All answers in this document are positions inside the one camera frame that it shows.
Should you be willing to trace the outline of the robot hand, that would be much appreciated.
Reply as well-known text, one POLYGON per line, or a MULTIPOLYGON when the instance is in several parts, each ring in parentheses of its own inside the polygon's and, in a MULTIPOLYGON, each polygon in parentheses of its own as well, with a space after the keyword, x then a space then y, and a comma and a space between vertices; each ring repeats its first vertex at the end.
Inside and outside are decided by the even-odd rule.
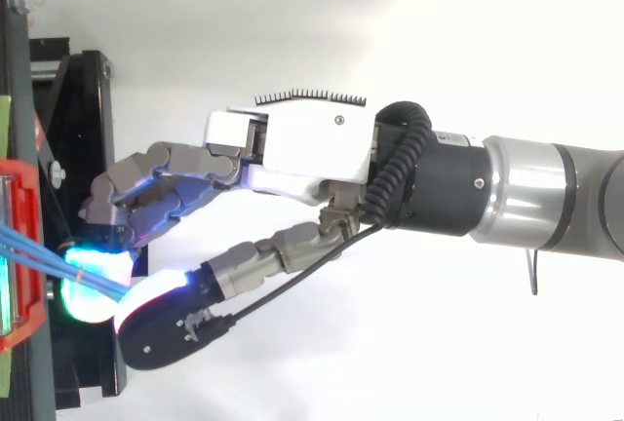
POLYGON ((242 319, 215 314, 215 305, 279 275, 301 278, 357 241, 374 137, 363 98, 294 89, 210 113, 198 144, 156 141, 99 173, 79 210, 77 242, 89 269, 118 286, 99 301, 124 363, 147 371, 197 353, 242 319), (319 216, 193 270, 131 281, 143 247, 236 190, 292 199, 319 216))

